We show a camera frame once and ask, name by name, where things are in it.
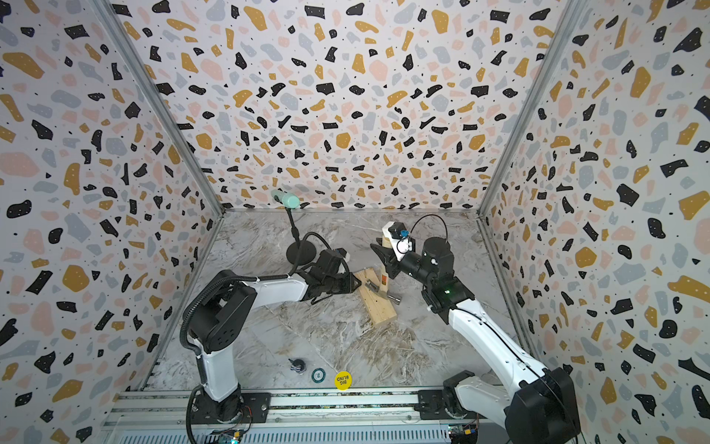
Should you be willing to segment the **wooden handle claw hammer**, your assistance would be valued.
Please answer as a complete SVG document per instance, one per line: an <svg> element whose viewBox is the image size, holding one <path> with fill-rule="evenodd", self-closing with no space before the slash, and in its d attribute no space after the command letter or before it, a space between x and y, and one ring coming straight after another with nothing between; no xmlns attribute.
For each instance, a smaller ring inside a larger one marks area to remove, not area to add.
<svg viewBox="0 0 710 444"><path fill-rule="evenodd" d="M391 247L389 242L387 240L383 240L383 237L376 238L375 243L371 243L371 245L383 245L386 247ZM394 305L400 305L401 303L401 298L399 298L396 295L390 294L389 293L389 280L390 276L388 275L388 271L386 268L382 265L381 263L381 268L380 268L380 283L377 284L377 294L383 298L386 298L391 301L391 303L394 303Z"/></svg>

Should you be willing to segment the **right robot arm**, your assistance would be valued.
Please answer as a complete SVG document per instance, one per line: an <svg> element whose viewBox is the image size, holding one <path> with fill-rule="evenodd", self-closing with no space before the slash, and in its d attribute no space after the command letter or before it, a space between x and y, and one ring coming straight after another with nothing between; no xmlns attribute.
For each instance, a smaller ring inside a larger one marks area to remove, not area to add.
<svg viewBox="0 0 710 444"><path fill-rule="evenodd" d="M447 413L480 414L503 427L513 443L568 443L581 434L581 421L571 376L553 370L520 347L488 316L474 293L456 276L447 240L432 237L423 251L406 250L409 240L382 240L371 248L392 278L412 277L432 313L458 331L479 353L500 383L484 382L461 372L445 382Z"/></svg>

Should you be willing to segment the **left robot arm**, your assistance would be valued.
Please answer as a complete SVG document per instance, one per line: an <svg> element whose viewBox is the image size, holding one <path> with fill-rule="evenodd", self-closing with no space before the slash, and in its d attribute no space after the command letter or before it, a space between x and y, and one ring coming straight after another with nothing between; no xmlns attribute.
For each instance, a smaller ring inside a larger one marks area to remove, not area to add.
<svg viewBox="0 0 710 444"><path fill-rule="evenodd" d="M286 275L242 277L227 269L205 286L185 309L179 331L180 344L196 357L200 412L220 423L241 414L244 400L233 344L252 310L286 302L315 305L360 288L362 281L349 269L346 255L343 249L326 249L315 262Z"/></svg>

